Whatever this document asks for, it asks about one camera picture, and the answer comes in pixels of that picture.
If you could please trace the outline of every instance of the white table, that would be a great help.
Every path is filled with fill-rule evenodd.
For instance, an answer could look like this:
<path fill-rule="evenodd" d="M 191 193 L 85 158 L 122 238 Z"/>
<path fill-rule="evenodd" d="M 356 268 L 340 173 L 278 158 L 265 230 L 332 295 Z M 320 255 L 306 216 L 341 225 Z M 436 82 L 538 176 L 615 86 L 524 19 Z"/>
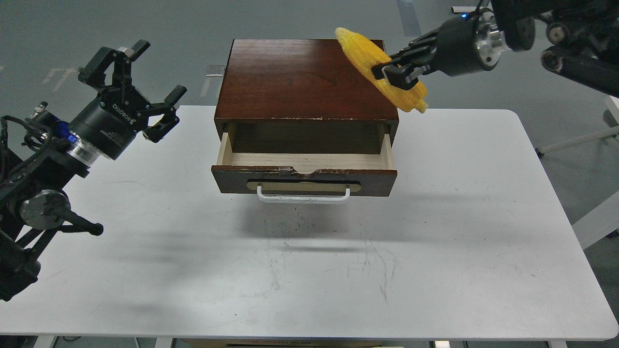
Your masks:
<path fill-rule="evenodd" d="M 0 332 L 604 340 L 617 322 L 518 117 L 400 115 L 388 198 L 221 194 L 214 107 L 182 107 L 66 191 L 100 237 L 57 236 Z"/>

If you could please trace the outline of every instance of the cable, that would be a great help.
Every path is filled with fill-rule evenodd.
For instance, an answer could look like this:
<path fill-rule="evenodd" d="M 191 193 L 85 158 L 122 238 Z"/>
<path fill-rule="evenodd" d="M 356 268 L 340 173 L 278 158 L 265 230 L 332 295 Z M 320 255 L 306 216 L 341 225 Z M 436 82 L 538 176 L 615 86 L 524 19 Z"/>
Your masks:
<path fill-rule="evenodd" d="M 2 124 L 2 131 L 0 133 L 0 157 L 2 160 L 2 167 L 0 168 L 0 182 L 4 181 L 5 177 L 8 175 L 8 142 L 9 142 L 9 131 L 8 124 L 4 118 L 0 118 L 0 123 Z"/>
<path fill-rule="evenodd" d="M 30 129 L 29 124 L 27 124 L 25 121 L 22 121 L 18 118 L 15 118 L 13 116 L 9 116 L 9 115 L 5 115 L 1 118 L 2 120 L 2 135 L 3 135 L 3 140 L 4 140 L 4 124 L 6 121 L 11 121 L 11 122 L 15 122 L 17 124 L 20 124 L 22 127 L 24 127 L 26 130 Z M 27 160 L 23 161 L 22 163 L 18 164 L 15 166 L 15 168 L 13 168 L 10 172 L 8 176 L 13 175 L 14 173 L 17 173 L 19 170 L 21 170 L 22 168 L 26 167 L 28 164 L 30 164 L 32 161 L 34 161 L 35 159 L 37 159 L 37 157 L 39 157 L 41 155 L 41 153 L 43 153 L 43 151 L 45 151 L 51 144 L 51 139 L 53 137 L 53 134 L 51 132 L 51 128 L 44 125 L 44 124 L 38 124 L 38 126 L 41 126 L 41 128 L 43 128 L 45 130 L 45 132 L 47 133 L 47 137 L 45 138 L 45 140 L 43 141 L 43 144 L 41 145 L 41 147 L 38 149 L 38 151 L 36 151 L 32 156 L 30 156 Z"/>

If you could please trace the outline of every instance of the drawer front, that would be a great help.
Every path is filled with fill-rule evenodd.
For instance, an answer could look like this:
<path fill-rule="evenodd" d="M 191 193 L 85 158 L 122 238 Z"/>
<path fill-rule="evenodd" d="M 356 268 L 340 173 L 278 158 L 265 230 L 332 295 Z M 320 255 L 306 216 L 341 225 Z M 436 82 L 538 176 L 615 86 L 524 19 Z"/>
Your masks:
<path fill-rule="evenodd" d="M 222 193 L 255 194 L 254 183 L 300 183 L 295 185 L 263 185 L 264 187 L 285 187 L 285 191 L 265 191 L 272 194 L 323 194 L 341 195 L 325 186 L 325 191 L 308 191 L 302 183 L 342 183 L 351 188 L 351 196 L 389 196 L 396 180 L 396 170 L 367 169 L 321 169 L 310 174 L 296 172 L 291 167 L 241 167 L 214 165 L 211 171 Z"/>

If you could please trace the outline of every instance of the dark wood top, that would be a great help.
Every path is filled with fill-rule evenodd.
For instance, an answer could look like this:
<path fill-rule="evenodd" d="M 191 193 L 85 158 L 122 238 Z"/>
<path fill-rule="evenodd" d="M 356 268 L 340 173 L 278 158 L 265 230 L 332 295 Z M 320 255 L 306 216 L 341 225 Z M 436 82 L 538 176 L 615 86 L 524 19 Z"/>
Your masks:
<path fill-rule="evenodd" d="M 234 40 L 215 112 L 220 136 L 231 121 L 299 120 L 390 124 L 393 137 L 398 116 L 337 40 Z"/>

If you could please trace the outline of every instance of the metal rod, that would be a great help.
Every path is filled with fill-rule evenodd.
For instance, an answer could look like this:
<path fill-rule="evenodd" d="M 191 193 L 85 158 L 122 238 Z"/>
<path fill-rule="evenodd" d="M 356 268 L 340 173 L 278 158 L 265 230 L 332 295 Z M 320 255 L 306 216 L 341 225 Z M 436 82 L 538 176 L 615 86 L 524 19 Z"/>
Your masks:
<path fill-rule="evenodd" d="M 547 154 L 548 152 L 551 151 L 556 151 L 556 150 L 560 150 L 560 149 L 564 149 L 566 147 L 570 147 L 570 146 L 574 146 L 574 145 L 579 145 L 582 144 L 584 142 L 588 142 L 588 141 L 593 141 L 596 139 L 602 139 L 605 137 L 609 137 L 615 134 L 619 134 L 619 126 L 613 127 L 613 128 L 608 128 L 605 129 L 603 131 L 598 131 L 595 133 L 591 133 L 591 134 L 587 134 L 584 136 L 579 136 L 579 137 L 575 137 L 574 139 L 570 139 L 567 141 L 563 141 L 563 142 L 559 142 L 557 144 L 552 144 L 552 145 L 548 145 L 548 146 L 543 146 L 543 147 L 538 147 L 537 151 L 542 153 L 542 154 Z"/>

